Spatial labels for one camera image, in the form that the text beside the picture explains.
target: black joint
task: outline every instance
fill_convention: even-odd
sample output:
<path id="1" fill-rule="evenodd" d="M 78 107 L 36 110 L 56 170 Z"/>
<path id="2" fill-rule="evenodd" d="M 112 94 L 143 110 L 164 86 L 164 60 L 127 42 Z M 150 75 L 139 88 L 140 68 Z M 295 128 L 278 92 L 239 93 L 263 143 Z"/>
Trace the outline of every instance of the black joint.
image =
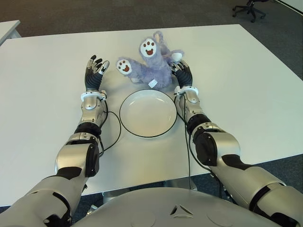
<path id="1" fill-rule="evenodd" d="M 85 189 L 87 189 L 87 185 L 86 185 L 86 184 L 83 186 L 82 192 L 83 192 Z"/>
<path id="2" fill-rule="evenodd" d="M 94 135 L 96 138 L 98 138 L 99 135 L 101 135 L 101 129 L 99 128 L 99 126 L 91 122 L 84 122 L 82 124 L 79 124 L 75 133 L 78 132 L 90 133 Z"/>
<path id="3" fill-rule="evenodd" d="M 205 130 L 203 129 L 203 127 L 198 127 L 197 131 L 195 132 L 195 134 L 193 135 L 193 142 L 196 143 L 196 139 L 198 138 L 198 136 L 202 133 L 204 133 Z"/>
<path id="4" fill-rule="evenodd" d="M 85 177 L 92 177 L 99 171 L 99 149 L 95 144 L 91 144 L 86 154 Z"/>
<path id="5" fill-rule="evenodd" d="M 98 146 L 98 142 L 94 137 L 90 137 L 89 140 L 72 140 L 66 143 L 66 145 L 73 145 L 73 144 L 86 144 L 86 143 L 93 143 Z"/>
<path id="6" fill-rule="evenodd" d="M 62 218 L 59 218 L 57 215 L 52 214 L 49 217 L 47 217 L 45 220 L 47 222 L 44 222 L 44 224 L 47 227 L 68 227 L 71 226 L 71 208 L 68 203 L 68 201 L 60 194 L 54 192 L 53 196 L 60 199 L 66 206 L 67 211 L 62 216 Z"/>
<path id="7" fill-rule="evenodd" d="M 217 166 L 217 145 L 208 133 L 199 134 L 194 141 L 198 160 L 206 166 Z"/>
<path id="8" fill-rule="evenodd" d="M 256 211 L 258 210 L 257 208 L 257 203 L 259 202 L 259 200 L 263 197 L 263 195 L 265 195 L 267 192 L 269 192 L 270 189 L 265 186 L 263 187 L 262 189 L 260 189 L 255 195 L 254 197 L 252 198 L 252 200 L 250 201 L 250 207 L 249 207 L 249 210 L 250 211 L 253 211 L 256 213 Z"/>
<path id="9" fill-rule="evenodd" d="M 79 167 L 64 167 L 58 170 L 57 174 L 55 176 L 64 177 L 68 180 L 75 178 L 80 175 L 81 168 Z"/>
<path id="10" fill-rule="evenodd" d="M 189 134 L 192 134 L 195 127 L 197 127 L 198 125 L 205 123 L 205 122 L 211 122 L 211 121 L 204 114 L 196 114 L 196 115 L 192 116 L 188 120 L 188 123 L 187 123 L 187 132 Z"/>
<path id="11" fill-rule="evenodd" d="M 248 165 L 245 164 L 241 161 L 240 156 L 239 155 L 224 155 L 222 156 L 222 160 L 223 162 L 233 168 L 237 168 L 237 169 L 241 169 L 241 170 L 246 170 L 249 167 L 252 167 L 253 165 Z"/>
<path id="12" fill-rule="evenodd" d="M 270 220 L 272 220 L 273 222 L 276 222 L 277 224 L 279 224 L 282 227 L 297 227 L 299 226 L 299 222 L 297 222 L 295 219 L 282 214 L 282 213 L 274 213 L 271 217 Z"/>

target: plate rim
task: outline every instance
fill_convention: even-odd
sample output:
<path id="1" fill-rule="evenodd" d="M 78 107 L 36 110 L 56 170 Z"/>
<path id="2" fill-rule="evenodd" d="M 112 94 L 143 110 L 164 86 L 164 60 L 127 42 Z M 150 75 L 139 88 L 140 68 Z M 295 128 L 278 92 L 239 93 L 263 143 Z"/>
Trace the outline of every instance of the plate rim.
<path id="1" fill-rule="evenodd" d="M 131 132 L 130 130 L 128 130 L 128 129 L 125 127 L 125 125 L 123 124 L 123 121 L 121 120 L 121 107 L 122 107 L 123 103 L 125 102 L 125 100 L 126 100 L 129 96 L 131 96 L 132 94 L 134 94 L 134 93 L 136 93 L 136 92 L 139 92 L 139 91 L 145 91 L 145 90 L 158 91 L 158 90 L 156 90 L 156 89 L 148 89 L 148 88 L 147 88 L 147 89 L 141 89 L 141 90 L 138 90 L 138 91 L 134 91 L 133 93 L 129 94 L 129 95 L 123 100 L 122 104 L 120 105 L 120 109 L 119 109 L 119 118 L 120 118 L 120 122 L 121 122 L 121 124 L 123 125 L 123 127 L 124 127 L 128 132 L 130 132 L 131 134 L 133 134 L 133 135 L 135 135 L 135 136 L 138 136 L 138 137 L 142 137 L 142 138 L 155 138 L 155 137 L 158 137 L 158 136 L 160 136 L 160 135 L 163 135 L 163 134 L 167 133 L 167 132 L 175 125 L 176 120 L 177 120 L 177 117 L 178 117 L 178 112 L 177 112 L 177 108 L 176 108 L 176 105 L 175 105 L 175 103 L 174 103 L 174 100 L 172 100 L 172 98 L 171 98 L 169 95 L 167 95 L 166 93 L 164 93 L 164 92 L 162 92 L 162 91 L 158 91 L 158 92 L 161 92 L 161 93 L 165 94 L 165 95 L 173 102 L 174 107 L 175 107 L 175 110 L 176 110 L 176 118 L 175 118 L 173 124 L 171 125 L 171 127 L 170 127 L 169 129 L 167 129 L 165 132 L 163 132 L 163 133 L 161 133 L 161 134 L 158 134 L 158 135 L 155 135 L 155 136 L 140 136 L 140 135 L 137 135 L 137 134 Z"/>

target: chair base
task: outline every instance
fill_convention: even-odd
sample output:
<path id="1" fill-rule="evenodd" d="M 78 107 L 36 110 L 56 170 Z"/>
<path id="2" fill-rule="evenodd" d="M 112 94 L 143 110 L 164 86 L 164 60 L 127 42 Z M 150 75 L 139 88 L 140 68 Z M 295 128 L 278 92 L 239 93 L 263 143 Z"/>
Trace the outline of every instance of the chair base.
<path id="1" fill-rule="evenodd" d="M 253 19 L 251 20 L 251 23 L 254 23 L 256 21 L 256 13 L 259 13 L 261 14 L 262 16 L 260 17 L 261 19 L 264 19 L 264 17 L 266 16 L 266 14 L 256 8 L 254 8 L 254 5 L 251 4 L 250 6 L 235 6 L 234 8 L 232 8 L 234 12 L 234 14 L 232 15 L 233 17 L 236 17 L 237 16 L 237 13 L 241 13 L 241 12 L 245 12 L 247 11 L 247 14 L 251 13 L 252 16 L 253 16 Z"/>

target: paw print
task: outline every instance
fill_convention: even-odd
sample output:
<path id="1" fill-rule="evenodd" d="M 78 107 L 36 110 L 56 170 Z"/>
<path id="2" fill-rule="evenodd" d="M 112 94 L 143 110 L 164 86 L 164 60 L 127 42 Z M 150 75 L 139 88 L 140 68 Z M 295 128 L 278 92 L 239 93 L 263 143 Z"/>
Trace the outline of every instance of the paw print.
<path id="1" fill-rule="evenodd" d="M 128 75 L 132 72 L 132 66 L 126 59 L 119 60 L 116 67 L 123 75 Z"/>
<path id="2" fill-rule="evenodd" d="M 140 51 L 146 58 L 151 58 L 156 53 L 156 50 L 156 43 L 150 38 L 147 38 L 140 46 Z"/>

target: toy tag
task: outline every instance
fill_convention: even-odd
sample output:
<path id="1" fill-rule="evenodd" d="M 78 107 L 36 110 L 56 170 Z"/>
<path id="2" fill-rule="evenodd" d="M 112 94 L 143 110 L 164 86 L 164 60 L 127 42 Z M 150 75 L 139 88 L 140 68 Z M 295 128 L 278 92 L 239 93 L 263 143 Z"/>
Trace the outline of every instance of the toy tag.
<path id="1" fill-rule="evenodd" d="M 158 82 L 157 82 L 155 79 L 153 79 L 151 82 L 148 83 L 148 85 L 149 85 L 151 88 L 153 88 L 154 86 L 156 86 L 157 83 L 158 83 Z"/>

